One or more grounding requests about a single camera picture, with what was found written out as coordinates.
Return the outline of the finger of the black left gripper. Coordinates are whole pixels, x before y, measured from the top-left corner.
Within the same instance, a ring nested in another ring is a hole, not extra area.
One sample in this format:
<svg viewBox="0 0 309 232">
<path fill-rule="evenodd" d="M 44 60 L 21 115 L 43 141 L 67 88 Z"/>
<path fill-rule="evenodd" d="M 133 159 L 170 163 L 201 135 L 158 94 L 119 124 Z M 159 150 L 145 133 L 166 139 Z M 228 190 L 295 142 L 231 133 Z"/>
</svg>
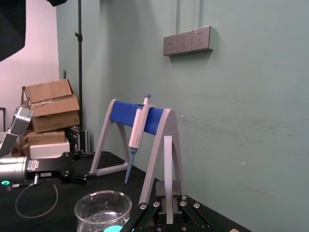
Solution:
<svg viewBox="0 0 309 232">
<path fill-rule="evenodd" d="M 63 184 L 77 184 L 86 185 L 88 180 L 88 175 L 86 174 L 72 174 L 70 176 L 65 175 L 63 177 Z"/>
<path fill-rule="evenodd" d="M 84 151 L 74 151 L 69 153 L 69 158 L 71 162 L 76 160 L 93 160 L 94 153 L 85 153 Z"/>
</svg>

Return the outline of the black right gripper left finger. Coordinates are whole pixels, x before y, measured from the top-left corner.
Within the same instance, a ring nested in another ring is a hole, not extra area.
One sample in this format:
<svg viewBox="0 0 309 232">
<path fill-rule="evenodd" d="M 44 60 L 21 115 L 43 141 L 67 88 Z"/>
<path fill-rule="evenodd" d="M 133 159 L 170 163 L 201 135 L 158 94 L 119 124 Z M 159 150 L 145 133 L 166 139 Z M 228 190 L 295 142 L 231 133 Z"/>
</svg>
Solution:
<svg viewBox="0 0 309 232">
<path fill-rule="evenodd" d="M 123 226 L 124 232 L 166 232 L 166 197 L 164 181 L 155 184 L 156 199 L 140 203 L 136 213 Z"/>
</svg>

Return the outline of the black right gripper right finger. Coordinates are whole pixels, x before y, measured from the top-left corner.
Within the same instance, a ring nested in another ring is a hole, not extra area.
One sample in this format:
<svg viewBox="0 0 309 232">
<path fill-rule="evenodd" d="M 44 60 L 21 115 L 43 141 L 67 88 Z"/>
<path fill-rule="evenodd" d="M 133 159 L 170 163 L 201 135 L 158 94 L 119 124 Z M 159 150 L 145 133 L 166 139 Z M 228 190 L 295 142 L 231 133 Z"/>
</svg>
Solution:
<svg viewBox="0 0 309 232">
<path fill-rule="evenodd" d="M 206 217 L 202 204 L 183 196 L 179 181 L 172 182 L 175 221 L 180 223 L 183 232 L 214 232 L 215 227 Z"/>
</svg>

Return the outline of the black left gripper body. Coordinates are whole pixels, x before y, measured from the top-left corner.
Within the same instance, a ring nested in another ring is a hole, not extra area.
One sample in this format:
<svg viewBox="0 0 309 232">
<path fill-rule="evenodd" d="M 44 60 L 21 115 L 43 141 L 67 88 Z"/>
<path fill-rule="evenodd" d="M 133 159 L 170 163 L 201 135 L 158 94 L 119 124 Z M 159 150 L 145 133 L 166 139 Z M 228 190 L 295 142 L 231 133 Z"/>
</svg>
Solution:
<svg viewBox="0 0 309 232">
<path fill-rule="evenodd" d="M 26 179 L 58 178 L 63 182 L 75 180 L 73 157 L 65 152 L 58 158 L 51 159 L 30 159 L 26 170 Z"/>
</svg>

